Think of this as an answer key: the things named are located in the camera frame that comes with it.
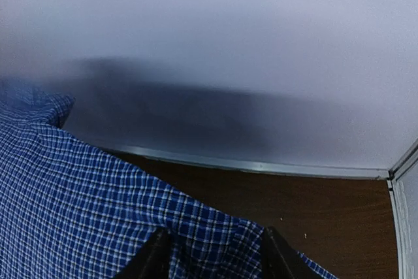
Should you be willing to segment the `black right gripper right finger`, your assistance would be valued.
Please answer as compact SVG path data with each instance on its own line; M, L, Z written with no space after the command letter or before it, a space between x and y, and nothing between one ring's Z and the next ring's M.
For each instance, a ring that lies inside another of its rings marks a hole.
M315 278L312 271L274 227L266 227L261 236L262 278Z

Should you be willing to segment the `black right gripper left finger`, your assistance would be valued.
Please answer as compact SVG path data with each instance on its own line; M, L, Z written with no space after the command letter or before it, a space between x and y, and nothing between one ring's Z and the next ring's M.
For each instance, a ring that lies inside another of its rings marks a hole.
M158 227L135 256L116 274L116 279L167 279L171 251L170 233Z

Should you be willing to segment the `blue plaid long sleeve shirt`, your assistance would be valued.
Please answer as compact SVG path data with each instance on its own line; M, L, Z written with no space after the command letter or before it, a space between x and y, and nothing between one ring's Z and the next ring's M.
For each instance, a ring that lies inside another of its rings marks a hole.
M172 237L168 278L262 278L266 227L78 140L62 128L73 104L1 81L2 278L116 278L158 227Z

